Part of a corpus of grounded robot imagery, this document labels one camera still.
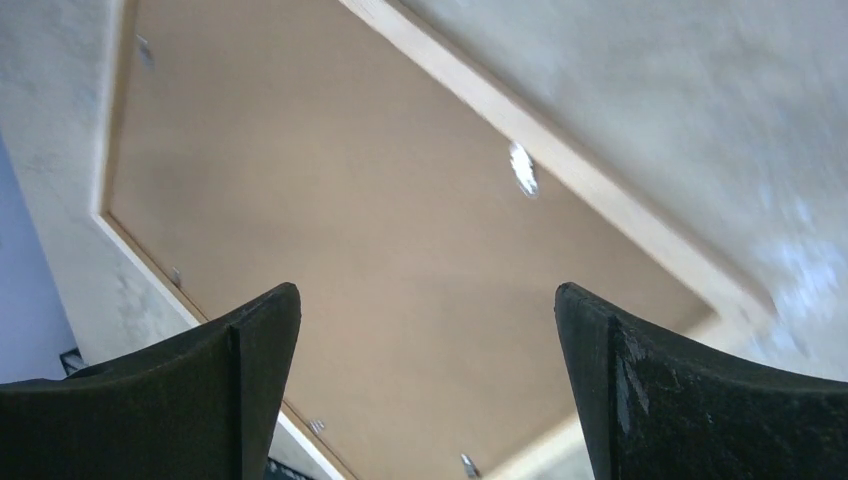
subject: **black object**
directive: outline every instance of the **black object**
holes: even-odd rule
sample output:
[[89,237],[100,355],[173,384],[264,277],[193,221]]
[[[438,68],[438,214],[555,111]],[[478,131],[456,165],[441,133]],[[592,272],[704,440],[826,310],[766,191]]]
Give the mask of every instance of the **black object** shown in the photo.
[[265,466],[264,480],[315,480],[305,473],[283,465],[282,463],[269,458],[268,464]]
[[262,479],[299,327],[283,284],[65,380],[0,385],[0,479]]
[[555,310],[597,480],[848,478],[848,384],[724,354],[574,284]]
[[65,370],[65,375],[73,375],[74,373],[88,367],[88,364],[82,359],[79,353],[79,348],[68,350],[59,355],[59,361],[62,363],[62,369]]

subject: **scuff mark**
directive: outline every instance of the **scuff mark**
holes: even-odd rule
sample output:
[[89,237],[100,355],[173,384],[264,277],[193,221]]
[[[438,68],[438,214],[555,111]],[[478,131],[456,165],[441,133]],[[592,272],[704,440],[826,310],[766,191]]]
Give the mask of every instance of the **scuff mark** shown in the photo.
[[799,324],[833,318],[844,281],[838,272],[848,265],[839,247],[818,239],[778,239],[756,248],[755,254],[790,275],[790,281],[772,292],[781,319]]
[[617,357],[615,368],[616,417],[625,435],[630,432],[630,414],[627,410],[627,398],[629,395],[627,380],[624,378],[624,361],[621,357]]
[[146,305],[144,304],[142,288],[128,278],[120,269],[116,272],[117,280],[117,310],[123,331],[132,344],[150,344],[147,339],[150,332],[142,319]]
[[807,344],[795,335],[795,333],[789,328],[789,325],[775,325],[769,331],[768,341],[778,349],[795,349],[805,357],[810,357],[810,350],[807,348]]
[[624,345],[627,347],[627,353],[629,354],[628,356],[631,360],[645,359],[647,353],[645,353],[645,350],[642,348],[642,346],[639,345],[639,343],[636,342],[629,335],[624,336]]
[[642,405],[642,410],[645,411],[645,414],[649,414],[651,401],[648,398],[648,394],[645,393],[645,389],[642,388],[642,382],[639,381],[639,377],[636,376],[636,372],[633,371],[633,368],[629,363],[624,364],[624,369],[625,372],[627,372],[627,380],[630,381],[630,386],[632,386],[633,391],[636,392],[636,398],[639,400],[639,405]]

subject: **brown board surface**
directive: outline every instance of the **brown board surface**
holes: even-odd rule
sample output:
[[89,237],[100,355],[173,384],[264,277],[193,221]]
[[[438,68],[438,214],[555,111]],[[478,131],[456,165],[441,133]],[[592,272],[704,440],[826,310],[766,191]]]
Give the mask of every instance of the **brown board surface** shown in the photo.
[[216,317],[281,281],[287,399],[363,479],[485,473],[574,413],[553,293],[709,308],[335,0],[145,0],[110,213]]

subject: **wooden board frame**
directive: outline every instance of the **wooden board frame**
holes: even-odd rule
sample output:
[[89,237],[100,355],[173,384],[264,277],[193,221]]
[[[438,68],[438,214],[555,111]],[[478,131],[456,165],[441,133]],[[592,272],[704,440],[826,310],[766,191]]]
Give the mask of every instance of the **wooden board frame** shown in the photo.
[[[708,245],[691,235],[663,209],[638,193],[567,132],[537,114],[477,63],[452,47],[429,25],[392,0],[337,0],[385,37],[398,50],[453,92],[504,136],[520,143],[534,160],[644,250],[715,314],[689,336],[719,350],[739,345],[763,331],[775,310],[767,292]],[[124,0],[116,9],[109,39],[113,79],[108,92],[108,132],[96,170],[91,214],[109,239],[142,272],[189,324],[207,321],[108,211],[114,159],[118,148],[130,59],[135,45],[139,0]],[[352,473],[314,435],[288,404],[278,423],[333,480]],[[530,478],[550,468],[583,441],[580,422],[564,420],[546,435],[486,475],[492,480]]]

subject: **white wall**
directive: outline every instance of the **white wall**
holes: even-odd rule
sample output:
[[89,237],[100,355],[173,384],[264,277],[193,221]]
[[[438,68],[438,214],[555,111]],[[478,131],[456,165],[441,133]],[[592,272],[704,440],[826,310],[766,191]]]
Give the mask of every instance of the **white wall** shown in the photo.
[[188,329],[91,213],[122,2],[0,3],[0,130],[83,358]]
[[65,377],[76,347],[0,138],[0,383]]
[[402,3],[771,292],[735,353],[848,380],[848,4]]

